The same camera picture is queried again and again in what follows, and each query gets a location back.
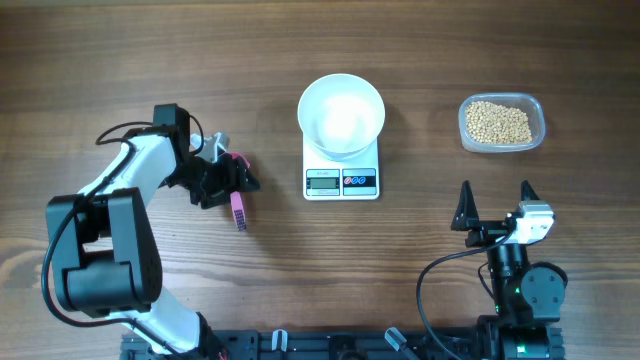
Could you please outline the pink measuring scoop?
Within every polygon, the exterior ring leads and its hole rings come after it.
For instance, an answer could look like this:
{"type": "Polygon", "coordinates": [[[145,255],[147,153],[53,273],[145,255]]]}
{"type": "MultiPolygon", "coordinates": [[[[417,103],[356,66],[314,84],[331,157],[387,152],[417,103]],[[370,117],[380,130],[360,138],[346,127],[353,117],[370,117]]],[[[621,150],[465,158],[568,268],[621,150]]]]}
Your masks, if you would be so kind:
{"type": "MultiPolygon", "coordinates": [[[[234,160],[240,159],[247,169],[250,168],[250,163],[243,154],[231,152],[231,156],[234,160]]],[[[240,232],[245,231],[247,229],[246,214],[241,193],[239,191],[232,192],[230,194],[230,200],[236,226],[240,232]]]]}

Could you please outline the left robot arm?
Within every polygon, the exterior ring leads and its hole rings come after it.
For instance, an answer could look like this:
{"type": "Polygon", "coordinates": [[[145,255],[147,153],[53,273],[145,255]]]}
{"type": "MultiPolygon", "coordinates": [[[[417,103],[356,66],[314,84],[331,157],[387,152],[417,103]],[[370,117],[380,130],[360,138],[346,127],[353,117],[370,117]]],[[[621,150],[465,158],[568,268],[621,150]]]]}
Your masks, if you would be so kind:
{"type": "Polygon", "coordinates": [[[41,273],[52,315],[77,328],[124,325],[123,359],[253,359],[254,332],[215,331],[163,285],[163,267],[146,207],[156,191],[180,186],[192,204],[230,205],[246,228],[242,194],[260,184],[222,133],[192,133],[196,119],[176,104],[157,105],[150,122],[98,136],[121,150],[91,184],[46,208],[49,246],[41,273]]]}

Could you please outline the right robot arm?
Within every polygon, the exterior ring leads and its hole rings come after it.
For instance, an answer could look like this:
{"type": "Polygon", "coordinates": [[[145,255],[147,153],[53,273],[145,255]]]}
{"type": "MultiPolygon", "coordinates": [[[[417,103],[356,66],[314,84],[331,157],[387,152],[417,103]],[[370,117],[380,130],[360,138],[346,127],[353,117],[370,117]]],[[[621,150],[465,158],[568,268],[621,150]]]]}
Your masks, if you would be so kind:
{"type": "Polygon", "coordinates": [[[466,231],[465,246],[487,255],[493,301],[491,316],[478,318],[472,359],[563,359],[560,320],[568,277],[549,262],[532,263],[527,248],[544,240],[555,222],[551,206],[529,182],[521,183],[521,201],[503,220],[479,217],[471,185],[461,186],[451,229],[466,231]]]}

